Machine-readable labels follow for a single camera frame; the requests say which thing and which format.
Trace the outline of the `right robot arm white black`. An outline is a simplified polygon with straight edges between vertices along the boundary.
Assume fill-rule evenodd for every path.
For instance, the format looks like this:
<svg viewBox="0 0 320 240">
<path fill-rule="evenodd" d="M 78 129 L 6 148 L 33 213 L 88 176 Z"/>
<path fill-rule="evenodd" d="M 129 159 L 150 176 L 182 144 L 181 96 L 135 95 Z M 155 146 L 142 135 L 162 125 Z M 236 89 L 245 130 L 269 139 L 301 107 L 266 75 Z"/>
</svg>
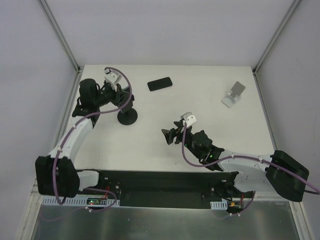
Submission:
<svg viewBox="0 0 320 240">
<path fill-rule="evenodd" d="M 189 150 L 198 160 L 185 162 L 195 168 L 210 171 L 235 172 L 234 180 L 225 184 L 225 192 L 237 197 L 246 192 L 275 192 L 282 198 L 301 202 L 306 190 L 309 170 L 282 150 L 267 155 L 236 153 L 213 145 L 204 130 L 192 133 L 182 121 L 176 121 L 175 128 L 162 129 L 168 145 L 181 144 L 181 153 Z"/>
</svg>

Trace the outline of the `black round-base phone stand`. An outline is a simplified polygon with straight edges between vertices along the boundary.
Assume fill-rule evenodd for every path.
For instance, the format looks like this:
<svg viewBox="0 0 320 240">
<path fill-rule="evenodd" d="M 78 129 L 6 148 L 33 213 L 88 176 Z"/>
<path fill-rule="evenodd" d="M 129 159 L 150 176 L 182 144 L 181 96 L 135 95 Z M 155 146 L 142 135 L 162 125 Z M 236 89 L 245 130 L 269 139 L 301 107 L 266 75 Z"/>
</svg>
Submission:
<svg viewBox="0 0 320 240">
<path fill-rule="evenodd" d="M 138 112 L 133 108 L 134 95 L 131 96 L 129 102 L 117 114 L 117 120 L 120 124 L 129 126 L 136 122 L 138 119 Z"/>
</svg>

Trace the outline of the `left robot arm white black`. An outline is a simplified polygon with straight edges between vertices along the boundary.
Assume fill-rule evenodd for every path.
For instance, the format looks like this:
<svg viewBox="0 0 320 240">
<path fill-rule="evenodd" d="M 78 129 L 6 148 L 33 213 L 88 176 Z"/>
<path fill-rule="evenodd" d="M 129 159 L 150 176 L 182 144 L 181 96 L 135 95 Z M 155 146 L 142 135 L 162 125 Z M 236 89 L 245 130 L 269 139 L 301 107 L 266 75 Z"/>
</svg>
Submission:
<svg viewBox="0 0 320 240">
<path fill-rule="evenodd" d="M 99 178 L 97 170 L 77 170 L 74 162 L 82 143 L 96 126 L 103 112 L 101 107 L 111 103 L 116 111 L 133 108 L 133 91 L 129 85 L 122 88 L 119 83 L 105 80 L 100 86 L 87 78 L 79 83 L 79 97 L 71 115 L 71 128 L 48 155 L 35 161 L 38 192 L 44 196 L 55 196 L 58 200 L 74 198 L 79 191 L 89 188 L 99 195 L 105 191 L 106 183 Z"/>
</svg>

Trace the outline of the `black phone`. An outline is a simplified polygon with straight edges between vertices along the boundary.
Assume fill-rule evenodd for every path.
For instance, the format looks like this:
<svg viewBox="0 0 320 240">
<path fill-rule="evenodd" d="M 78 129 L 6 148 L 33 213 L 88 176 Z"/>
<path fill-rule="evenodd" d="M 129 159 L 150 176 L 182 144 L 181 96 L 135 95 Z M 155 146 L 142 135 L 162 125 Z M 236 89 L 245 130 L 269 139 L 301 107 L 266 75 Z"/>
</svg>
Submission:
<svg viewBox="0 0 320 240">
<path fill-rule="evenodd" d="M 150 92 L 158 91 L 161 89 L 169 88 L 173 85 L 173 82 L 170 77 L 164 77 L 160 79 L 156 79 L 153 81 L 149 81 L 147 83 L 148 89 Z"/>
</svg>

